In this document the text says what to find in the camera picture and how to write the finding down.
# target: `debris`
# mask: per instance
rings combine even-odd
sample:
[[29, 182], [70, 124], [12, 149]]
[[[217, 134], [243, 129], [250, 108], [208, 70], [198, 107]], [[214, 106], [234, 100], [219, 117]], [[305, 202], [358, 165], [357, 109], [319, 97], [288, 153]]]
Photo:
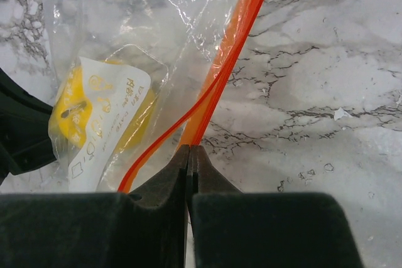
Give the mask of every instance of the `debris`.
[[47, 177], [40, 185], [40, 188], [44, 188], [46, 185], [48, 185], [50, 183], [50, 181], [53, 179], [53, 177], [49, 176]]
[[285, 191], [285, 188], [283, 187], [283, 184], [285, 183], [284, 180], [281, 180], [281, 184], [277, 187], [278, 191], [280, 193], [283, 193]]
[[332, 173], [333, 171], [334, 171], [334, 166], [332, 165], [332, 164], [330, 164], [330, 163], [327, 163], [325, 166], [324, 166], [324, 170], [326, 171], [326, 172], [330, 172], [330, 173]]
[[396, 101], [396, 105], [399, 106], [402, 103], [402, 95], [399, 95], [399, 99]]
[[236, 81], [234, 82], [234, 85], [235, 85], [236, 87], [239, 87], [239, 86], [243, 85], [243, 82], [242, 82], [242, 80], [236, 80]]
[[347, 113], [342, 107], [340, 107], [338, 110], [334, 111], [334, 120], [337, 121], [338, 119], [343, 118], [344, 116], [346, 117], [352, 117], [349, 113]]
[[337, 42], [339, 42], [338, 29], [336, 27], [334, 27], [334, 33], [335, 33], [335, 39], [337, 40]]

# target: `black tool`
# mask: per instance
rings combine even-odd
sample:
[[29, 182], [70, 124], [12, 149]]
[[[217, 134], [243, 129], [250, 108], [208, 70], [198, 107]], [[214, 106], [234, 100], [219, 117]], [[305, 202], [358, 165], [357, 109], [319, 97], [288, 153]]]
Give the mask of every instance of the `black tool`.
[[129, 195], [0, 196], [0, 267], [183, 267], [187, 205], [198, 268], [362, 267], [332, 197], [242, 194], [200, 146]]
[[48, 136], [51, 113], [51, 106], [0, 69], [0, 184], [8, 173], [33, 171], [56, 160]]

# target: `plastic wrapper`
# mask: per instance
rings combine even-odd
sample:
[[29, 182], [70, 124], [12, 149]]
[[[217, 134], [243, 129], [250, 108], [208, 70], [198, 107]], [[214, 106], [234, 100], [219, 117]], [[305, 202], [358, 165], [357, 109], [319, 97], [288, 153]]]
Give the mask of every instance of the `plastic wrapper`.
[[128, 191], [155, 150], [199, 143], [262, 1], [44, 0], [69, 190]]

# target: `packaged item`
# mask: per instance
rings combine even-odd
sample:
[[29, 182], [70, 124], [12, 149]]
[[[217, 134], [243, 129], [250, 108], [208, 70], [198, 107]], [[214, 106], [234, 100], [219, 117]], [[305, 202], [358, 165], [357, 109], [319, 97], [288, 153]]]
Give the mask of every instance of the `packaged item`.
[[127, 192], [156, 150], [198, 144], [262, 2], [44, 0], [69, 190]]

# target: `clear plastic bag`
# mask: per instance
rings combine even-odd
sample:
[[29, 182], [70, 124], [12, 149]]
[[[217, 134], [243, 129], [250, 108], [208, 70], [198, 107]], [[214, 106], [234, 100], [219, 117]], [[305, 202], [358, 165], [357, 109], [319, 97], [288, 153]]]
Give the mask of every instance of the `clear plastic bag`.
[[155, 150], [199, 143], [262, 1], [44, 0], [69, 190], [128, 191]]

